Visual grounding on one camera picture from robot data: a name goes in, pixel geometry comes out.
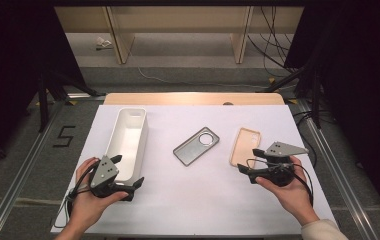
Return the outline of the white table cover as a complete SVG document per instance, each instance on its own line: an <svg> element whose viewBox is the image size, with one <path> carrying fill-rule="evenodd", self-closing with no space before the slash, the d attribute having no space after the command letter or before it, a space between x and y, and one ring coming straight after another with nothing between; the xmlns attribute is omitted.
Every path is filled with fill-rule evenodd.
<svg viewBox="0 0 380 240"><path fill-rule="evenodd" d="M300 225L275 196L229 162L240 128L260 132L260 146L302 143L286 105L145 108L144 183L130 202L109 206L89 232L125 237L267 237L298 235ZM200 129L218 143L189 166L174 149Z"/></svg>

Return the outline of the beige phone case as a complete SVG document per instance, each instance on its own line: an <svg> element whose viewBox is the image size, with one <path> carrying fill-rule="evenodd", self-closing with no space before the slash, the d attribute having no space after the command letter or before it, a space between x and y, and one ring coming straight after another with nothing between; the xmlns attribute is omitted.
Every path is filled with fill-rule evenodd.
<svg viewBox="0 0 380 240"><path fill-rule="evenodd" d="M234 142L230 164L233 167L241 164L252 168L254 164L252 162L247 163L247 160L254 157L252 150L259 146L260 141L261 133L259 131L241 128Z"/></svg>

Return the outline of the crumpled white paper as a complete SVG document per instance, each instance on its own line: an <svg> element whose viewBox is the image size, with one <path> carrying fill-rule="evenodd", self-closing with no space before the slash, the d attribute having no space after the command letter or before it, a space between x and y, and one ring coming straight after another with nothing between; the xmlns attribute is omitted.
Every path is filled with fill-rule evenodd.
<svg viewBox="0 0 380 240"><path fill-rule="evenodd" d="M106 40L102 37L98 37L96 39L96 50L97 51L105 50L105 49L112 49L112 48L113 48L113 45L109 40Z"/></svg>

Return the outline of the person's left hand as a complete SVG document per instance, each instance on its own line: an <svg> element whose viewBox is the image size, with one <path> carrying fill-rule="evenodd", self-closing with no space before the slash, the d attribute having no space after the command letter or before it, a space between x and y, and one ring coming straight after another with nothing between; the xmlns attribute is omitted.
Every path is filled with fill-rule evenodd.
<svg viewBox="0 0 380 240"><path fill-rule="evenodd" d="M105 198L98 198L91 192L80 193L73 202L70 220L87 222L91 227L100 219L108 206L122 200L126 196L126 192L116 192Z"/></svg>

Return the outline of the black curtain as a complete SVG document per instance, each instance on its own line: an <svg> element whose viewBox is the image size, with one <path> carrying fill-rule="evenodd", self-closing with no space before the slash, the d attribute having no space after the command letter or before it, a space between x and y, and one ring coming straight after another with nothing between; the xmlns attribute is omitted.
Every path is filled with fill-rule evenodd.
<svg viewBox="0 0 380 240"><path fill-rule="evenodd" d="M380 0L296 0L305 6L287 64L315 64L334 117L380 195Z"/></svg>
<svg viewBox="0 0 380 240"><path fill-rule="evenodd" d="M84 82L53 5L0 0L0 149L45 81Z"/></svg>

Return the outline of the black tripod stand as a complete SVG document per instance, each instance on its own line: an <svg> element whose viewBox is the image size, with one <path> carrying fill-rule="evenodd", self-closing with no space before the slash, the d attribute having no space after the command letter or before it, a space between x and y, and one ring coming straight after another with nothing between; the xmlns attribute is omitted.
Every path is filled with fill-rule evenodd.
<svg viewBox="0 0 380 240"><path fill-rule="evenodd" d="M40 109L40 132L42 132L49 123L49 110L47 93L50 93L55 101L65 101L69 98L65 85L71 85L91 97L102 97L105 93L98 92L85 83L80 83L73 78L55 71L42 73L38 79L38 98Z"/></svg>
<svg viewBox="0 0 380 240"><path fill-rule="evenodd" d="M286 84L298 80L294 94L297 98L304 98L308 95L311 96L311 111L312 119L315 126L320 129L319 120L319 97L320 97L320 75L319 70L313 64L306 63L297 71L291 73L287 77L267 87L264 92L272 93Z"/></svg>

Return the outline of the person's right hand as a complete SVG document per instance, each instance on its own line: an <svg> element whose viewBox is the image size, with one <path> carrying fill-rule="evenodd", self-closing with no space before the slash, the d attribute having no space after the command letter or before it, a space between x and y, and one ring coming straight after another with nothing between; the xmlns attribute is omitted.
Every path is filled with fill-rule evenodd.
<svg viewBox="0 0 380 240"><path fill-rule="evenodd" d="M296 177L287 186L276 186L271 181L262 177L257 177L256 182L272 192L281 206L293 215L301 226L305 226L318 221L319 217L310 202L310 195L305 187L307 180L301 161L295 156L291 156L290 160L295 164L294 173Z"/></svg>

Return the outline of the aluminium floor rail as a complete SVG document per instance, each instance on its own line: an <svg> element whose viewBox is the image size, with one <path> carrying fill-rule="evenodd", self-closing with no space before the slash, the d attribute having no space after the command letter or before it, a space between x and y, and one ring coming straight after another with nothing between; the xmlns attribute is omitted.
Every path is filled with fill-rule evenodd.
<svg viewBox="0 0 380 240"><path fill-rule="evenodd" d="M31 149L28 151L26 158L23 160L15 178L9 185L9 188L3 198L0 200L0 232L3 229L5 222L16 202L17 197L23 189L23 186L28 179L42 149L48 135L50 134L53 123L55 122L59 112L64 106L63 101L55 102L52 107L52 112L49 114L48 122L45 127L38 133Z"/></svg>
<svg viewBox="0 0 380 240"><path fill-rule="evenodd" d="M322 130L314 122L314 116L307 121L308 128L327 164L330 173L339 189L339 192L350 212L354 223L363 240L378 240L378 235L372 226L372 222L357 198L352 186L344 175L330 145L328 144Z"/></svg>

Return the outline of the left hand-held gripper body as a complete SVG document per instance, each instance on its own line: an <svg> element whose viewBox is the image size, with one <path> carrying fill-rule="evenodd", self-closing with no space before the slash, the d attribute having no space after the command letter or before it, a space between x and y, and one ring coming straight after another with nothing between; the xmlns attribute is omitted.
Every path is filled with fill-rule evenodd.
<svg viewBox="0 0 380 240"><path fill-rule="evenodd" d="M99 198L105 198L117 192L119 185L115 179L118 173L119 170L113 161L104 155L90 174L90 191Z"/></svg>

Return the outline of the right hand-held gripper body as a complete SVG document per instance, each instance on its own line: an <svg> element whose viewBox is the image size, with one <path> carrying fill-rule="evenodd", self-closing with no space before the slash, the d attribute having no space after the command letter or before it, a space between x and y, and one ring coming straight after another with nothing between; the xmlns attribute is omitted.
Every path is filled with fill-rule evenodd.
<svg viewBox="0 0 380 240"><path fill-rule="evenodd" d="M266 160L267 167L253 170L257 172L258 177L265 178L279 187L290 184L294 179L294 166L290 157L308 153L304 147L282 142L274 142L267 150L263 151L266 158L262 159Z"/></svg>

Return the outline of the wooden shelf unit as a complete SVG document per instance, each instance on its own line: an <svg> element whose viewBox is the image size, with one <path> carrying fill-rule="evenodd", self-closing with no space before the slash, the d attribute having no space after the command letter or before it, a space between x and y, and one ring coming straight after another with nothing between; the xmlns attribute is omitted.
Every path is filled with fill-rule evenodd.
<svg viewBox="0 0 380 240"><path fill-rule="evenodd" d="M250 33L296 32L302 7L57 7L67 33L108 33L117 62L124 64L137 33L225 33L241 64Z"/></svg>

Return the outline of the white storage box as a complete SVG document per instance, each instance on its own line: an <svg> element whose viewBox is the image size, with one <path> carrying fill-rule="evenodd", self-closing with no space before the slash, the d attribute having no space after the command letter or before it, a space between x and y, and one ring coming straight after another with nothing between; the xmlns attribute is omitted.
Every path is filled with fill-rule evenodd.
<svg viewBox="0 0 380 240"><path fill-rule="evenodd" d="M146 110L142 108L122 108L117 116L106 155L122 158L115 164L119 173L116 183L132 185L140 178L142 161L148 135Z"/></svg>

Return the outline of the grey phone case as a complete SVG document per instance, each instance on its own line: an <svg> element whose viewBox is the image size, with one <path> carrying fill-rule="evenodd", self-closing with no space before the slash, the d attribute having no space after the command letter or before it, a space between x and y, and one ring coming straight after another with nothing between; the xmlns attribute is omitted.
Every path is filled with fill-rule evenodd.
<svg viewBox="0 0 380 240"><path fill-rule="evenodd" d="M173 150L175 157L185 166L191 165L208 150L213 148L220 138L208 127L203 127Z"/></svg>

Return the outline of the wooden table edge strip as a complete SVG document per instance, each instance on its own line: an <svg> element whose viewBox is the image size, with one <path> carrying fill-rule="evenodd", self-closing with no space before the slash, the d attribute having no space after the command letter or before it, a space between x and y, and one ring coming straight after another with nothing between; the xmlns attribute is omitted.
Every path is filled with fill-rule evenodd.
<svg viewBox="0 0 380 240"><path fill-rule="evenodd" d="M110 93L105 105L284 105L278 93Z"/></svg>

